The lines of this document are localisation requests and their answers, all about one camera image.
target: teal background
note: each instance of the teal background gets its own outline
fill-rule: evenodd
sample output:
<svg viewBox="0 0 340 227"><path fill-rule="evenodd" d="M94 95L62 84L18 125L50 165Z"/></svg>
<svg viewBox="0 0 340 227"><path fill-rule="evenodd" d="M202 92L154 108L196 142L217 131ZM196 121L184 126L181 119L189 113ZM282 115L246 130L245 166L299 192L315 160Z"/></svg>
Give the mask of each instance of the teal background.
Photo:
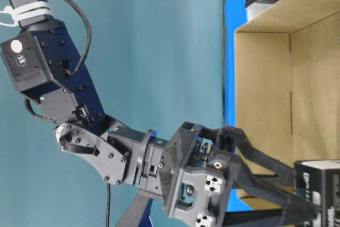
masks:
<svg viewBox="0 0 340 227"><path fill-rule="evenodd" d="M165 139L185 120L221 127L221 0L75 1L92 24L87 66L108 114ZM82 51L79 17L61 0L49 2ZM0 41L18 32L0 27ZM99 174L58 150L53 127L25 112L2 63L0 86L0 226L104 226L106 186ZM112 189L111 226L136 191ZM184 226L167 219L161 203L151 216L155 227Z"/></svg>

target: black cable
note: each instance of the black cable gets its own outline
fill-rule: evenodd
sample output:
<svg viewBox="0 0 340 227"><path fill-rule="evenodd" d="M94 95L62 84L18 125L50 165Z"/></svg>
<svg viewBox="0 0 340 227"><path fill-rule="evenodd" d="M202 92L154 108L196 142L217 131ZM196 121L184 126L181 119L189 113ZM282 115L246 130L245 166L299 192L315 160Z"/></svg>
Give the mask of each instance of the black cable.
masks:
<svg viewBox="0 0 340 227"><path fill-rule="evenodd" d="M89 49L91 46L91 40L92 40L92 30L91 30L91 25L89 20L87 19L85 13L83 12L83 10L80 9L80 7L76 4L75 1L73 0L64 0L65 2L67 2L80 16L80 18L82 19L82 21L84 22L84 25L86 27L86 32L87 32L87 41L86 41L86 46L85 46L85 50L84 53L81 55L74 71L70 71L70 70L65 70L68 75L75 75L77 73L77 71L80 69L81 65L85 62L87 55L89 53Z"/></svg>
<svg viewBox="0 0 340 227"><path fill-rule="evenodd" d="M93 154L95 156L99 155L99 150L96 147L86 147L86 146L78 146L71 143L72 136L70 134L66 134L60 137L59 144L62 148L70 153L75 154Z"/></svg>
<svg viewBox="0 0 340 227"><path fill-rule="evenodd" d="M53 120L50 120L46 117L43 117L42 115L36 114L36 112L34 112L34 110L32 108L31 101L29 101L29 99L25 99L24 104L25 104L25 108L26 108L27 112L30 115L32 115L33 117L35 117L39 120L42 120L44 122L55 123L55 121L53 121Z"/></svg>
<svg viewBox="0 0 340 227"><path fill-rule="evenodd" d="M111 185L107 184L106 227L110 226Z"/></svg>

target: open cardboard box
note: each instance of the open cardboard box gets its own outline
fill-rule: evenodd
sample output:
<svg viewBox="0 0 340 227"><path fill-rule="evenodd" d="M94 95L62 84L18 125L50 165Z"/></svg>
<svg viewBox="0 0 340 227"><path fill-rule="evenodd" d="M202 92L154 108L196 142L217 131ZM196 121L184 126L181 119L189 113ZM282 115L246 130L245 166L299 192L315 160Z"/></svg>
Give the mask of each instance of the open cardboard box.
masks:
<svg viewBox="0 0 340 227"><path fill-rule="evenodd" d="M236 126L254 147L291 167L340 158L340 0L279 1L236 32L235 68Z"/></svg>

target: zip tie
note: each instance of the zip tie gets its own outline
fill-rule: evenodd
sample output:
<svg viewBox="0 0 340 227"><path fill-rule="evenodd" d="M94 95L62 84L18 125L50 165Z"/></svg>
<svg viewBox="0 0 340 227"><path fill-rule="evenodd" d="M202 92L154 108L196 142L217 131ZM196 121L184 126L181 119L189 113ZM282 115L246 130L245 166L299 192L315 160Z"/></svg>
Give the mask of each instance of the zip tie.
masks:
<svg viewBox="0 0 340 227"><path fill-rule="evenodd" d="M9 14L14 21L13 24L0 22L0 26L6 26L6 27L16 27L19 25L20 21L23 21L29 18L34 18L40 15L47 14L47 15L54 16L52 12L52 7L50 6L50 4L48 4L45 1L39 1L39 2L31 3L31 4L23 5L16 9L13 9L13 7L11 6L6 6L3 11L0 10L0 13Z"/></svg>

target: robotic arm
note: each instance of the robotic arm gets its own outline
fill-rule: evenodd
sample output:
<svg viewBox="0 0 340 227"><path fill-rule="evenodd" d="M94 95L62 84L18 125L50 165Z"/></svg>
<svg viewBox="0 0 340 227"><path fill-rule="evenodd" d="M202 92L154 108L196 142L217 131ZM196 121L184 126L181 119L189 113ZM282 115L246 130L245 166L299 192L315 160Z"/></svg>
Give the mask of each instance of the robotic arm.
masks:
<svg viewBox="0 0 340 227"><path fill-rule="evenodd" d="M240 129L184 122L167 141L153 130L132 130L107 115L83 64L91 42L90 24L75 2L65 1L87 27L83 55L46 0L10 0L7 12L22 30L1 44L2 57L28 112L56 125L61 151L85 159L108 184L140 189L117 226L141 226L153 199L164 202L169 218L195 227L281 226L317 215L318 206L280 188L293 185L294 170L254 149ZM42 115L33 111L31 102ZM234 154L236 148L276 175L252 174ZM226 213L232 189L244 189L282 209Z"/></svg>

